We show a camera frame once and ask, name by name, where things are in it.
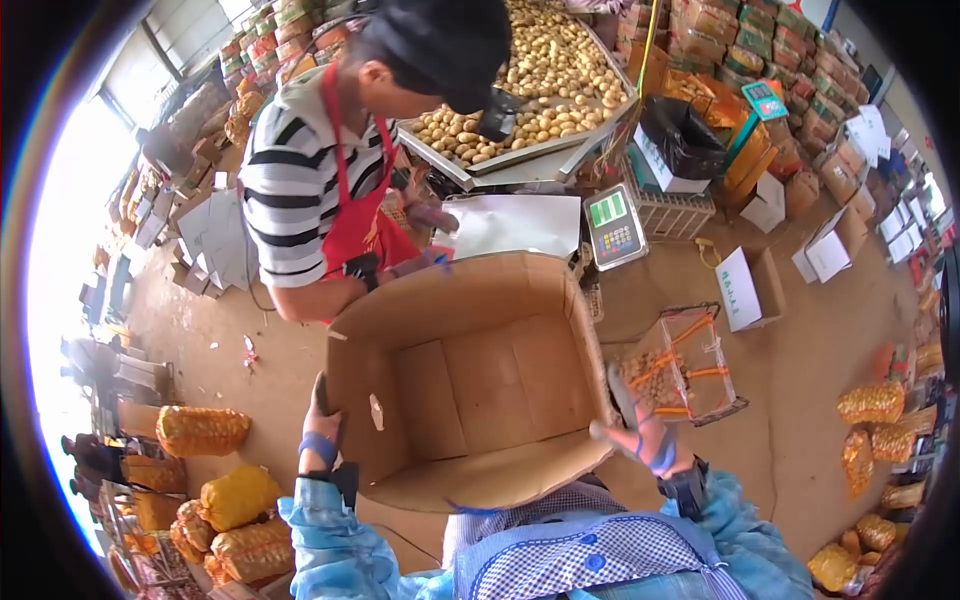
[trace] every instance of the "open cardboard box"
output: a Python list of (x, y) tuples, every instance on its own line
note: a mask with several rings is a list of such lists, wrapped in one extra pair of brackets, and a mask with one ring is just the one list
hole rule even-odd
[(619, 416), (562, 259), (504, 252), (419, 271), (351, 304), (328, 340), (330, 408), (348, 414), (343, 457), (370, 500), (519, 506), (611, 455), (588, 426)]
[(817, 279), (826, 283), (852, 266), (868, 234), (867, 226), (856, 210), (844, 206), (813, 237), (801, 244), (793, 255), (793, 264), (807, 283)]
[(786, 296), (769, 248), (737, 248), (714, 271), (730, 331), (763, 327), (786, 313)]
[(768, 171), (756, 182), (756, 195), (740, 211), (740, 216), (770, 233), (786, 218), (786, 192), (783, 184)]

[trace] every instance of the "green scale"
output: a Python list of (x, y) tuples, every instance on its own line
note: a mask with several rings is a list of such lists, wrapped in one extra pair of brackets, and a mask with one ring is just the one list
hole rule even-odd
[(627, 186), (618, 183), (584, 202), (593, 260), (607, 271), (650, 251)]

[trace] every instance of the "scale display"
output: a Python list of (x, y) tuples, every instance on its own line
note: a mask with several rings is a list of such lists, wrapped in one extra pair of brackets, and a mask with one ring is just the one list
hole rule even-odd
[(761, 121), (779, 119), (787, 115), (783, 102), (765, 82), (746, 84), (740, 88), (740, 91), (743, 92), (743, 96), (754, 108), (754, 113), (760, 117)]
[(618, 267), (649, 249), (627, 187), (619, 183), (584, 203), (593, 259), (598, 271)]

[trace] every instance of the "cable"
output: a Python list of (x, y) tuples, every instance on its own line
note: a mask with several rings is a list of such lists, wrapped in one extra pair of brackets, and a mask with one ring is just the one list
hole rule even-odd
[(647, 61), (650, 59), (650, 48), (653, 46), (654, 37), (657, 33), (658, 21), (660, 20), (660, 0), (653, 1), (652, 10), (653, 14), (650, 17), (650, 27), (647, 29), (647, 41), (643, 46), (643, 62), (640, 64), (640, 74), (636, 78), (636, 105), (633, 108), (630, 118), (626, 122), (626, 127), (624, 127), (620, 133), (616, 135), (610, 146), (608, 146), (607, 149), (601, 153), (600, 157), (593, 162), (593, 175), (597, 178), (597, 180), (602, 179), (603, 171), (605, 171), (605, 167), (607, 166), (611, 155), (616, 150), (616, 147), (620, 144), (620, 141), (623, 139), (623, 137), (631, 129), (630, 124), (634, 123), (635, 120), (639, 121), (640, 119), (640, 111), (642, 110), (643, 106), (643, 79), (647, 73)]
[(386, 529), (386, 530), (389, 531), (390, 533), (394, 534), (395, 536), (397, 536), (397, 537), (400, 538), (401, 540), (406, 541), (407, 543), (409, 543), (409, 544), (412, 545), (413, 547), (417, 548), (420, 552), (422, 552), (423, 554), (425, 554), (425, 555), (427, 555), (428, 557), (430, 557), (430, 559), (431, 559), (434, 563), (437, 564), (437, 568), (443, 568), (443, 566), (441, 565), (440, 561), (437, 560), (437, 557), (435, 557), (434, 555), (430, 554), (429, 552), (427, 552), (427, 551), (424, 550), (423, 548), (419, 547), (418, 545), (416, 545), (416, 544), (413, 543), (412, 541), (408, 540), (407, 538), (403, 537), (396, 529), (394, 529), (394, 528), (391, 527), (390, 525), (384, 525), (383, 523), (370, 523), (370, 526), (371, 526), (371, 527), (382, 527), (382, 528)]

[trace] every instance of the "cardboard sheet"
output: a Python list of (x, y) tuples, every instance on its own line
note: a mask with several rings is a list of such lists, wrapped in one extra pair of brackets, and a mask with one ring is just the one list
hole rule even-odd
[(198, 193), (180, 207), (173, 224), (184, 254), (203, 255), (203, 268), (218, 287), (250, 288), (257, 268), (256, 245), (247, 234), (236, 190)]
[(483, 194), (444, 202), (460, 221), (451, 234), (437, 231), (436, 243), (456, 258), (528, 251), (566, 257), (580, 244), (579, 196)]
[(375, 290), (330, 328), (331, 408), (350, 412), (343, 454), (370, 499), (439, 513), (516, 506), (611, 453), (589, 438), (591, 420), (617, 416), (561, 259), (458, 259)]

